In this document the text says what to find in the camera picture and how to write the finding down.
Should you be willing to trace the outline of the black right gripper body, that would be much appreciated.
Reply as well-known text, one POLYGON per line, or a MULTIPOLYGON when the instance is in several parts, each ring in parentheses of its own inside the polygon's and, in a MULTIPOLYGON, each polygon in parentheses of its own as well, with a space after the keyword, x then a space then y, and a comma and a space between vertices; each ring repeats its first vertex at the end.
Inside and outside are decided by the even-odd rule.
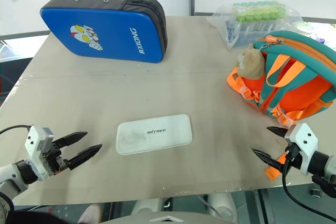
POLYGON ((286 149, 285 164, 283 165, 282 173, 287 174, 292 167, 300 170, 302 165, 301 149, 296 143, 289 144, 286 149))

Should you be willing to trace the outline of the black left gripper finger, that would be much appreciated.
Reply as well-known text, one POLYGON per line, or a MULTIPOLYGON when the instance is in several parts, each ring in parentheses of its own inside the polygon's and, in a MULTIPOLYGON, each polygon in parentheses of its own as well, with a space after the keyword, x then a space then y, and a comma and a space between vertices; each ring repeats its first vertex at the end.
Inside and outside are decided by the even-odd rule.
POLYGON ((78 141, 80 141, 88 132, 74 132, 64 137, 61 137, 52 142, 52 150, 60 150, 65 146, 70 146, 78 141))
POLYGON ((77 156, 73 157, 70 160, 67 160, 66 161, 67 167, 70 170, 77 168, 81 164, 85 163, 86 161, 94 157, 101 148, 102 144, 98 144, 85 149, 84 151, 78 153, 77 156))

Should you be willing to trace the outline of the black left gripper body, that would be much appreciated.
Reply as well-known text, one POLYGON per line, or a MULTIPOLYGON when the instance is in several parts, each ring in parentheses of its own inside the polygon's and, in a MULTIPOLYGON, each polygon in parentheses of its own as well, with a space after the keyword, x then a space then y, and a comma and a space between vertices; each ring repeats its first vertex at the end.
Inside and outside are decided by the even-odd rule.
POLYGON ((69 168, 68 161, 62 158, 61 148, 67 146, 66 142, 52 142, 43 150, 43 158, 53 175, 57 175, 69 168))

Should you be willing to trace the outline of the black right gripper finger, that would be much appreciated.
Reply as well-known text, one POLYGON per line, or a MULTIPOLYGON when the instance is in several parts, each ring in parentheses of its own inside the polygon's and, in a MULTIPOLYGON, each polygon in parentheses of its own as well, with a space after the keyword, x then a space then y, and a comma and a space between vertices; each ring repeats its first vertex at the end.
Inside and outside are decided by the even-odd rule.
POLYGON ((269 130, 270 132, 276 134, 277 136, 280 136, 282 138, 287 138, 287 133, 288 133, 288 129, 283 128, 283 127, 277 127, 277 126, 268 126, 266 127, 267 130, 269 130))
POLYGON ((274 169, 276 169, 277 171, 279 171, 280 173, 282 173, 283 168, 284 168, 284 164, 280 163, 279 161, 273 159, 269 154, 261 151, 261 150, 257 150, 255 148, 252 148, 252 151, 266 164, 268 164, 269 166, 273 167, 274 169))

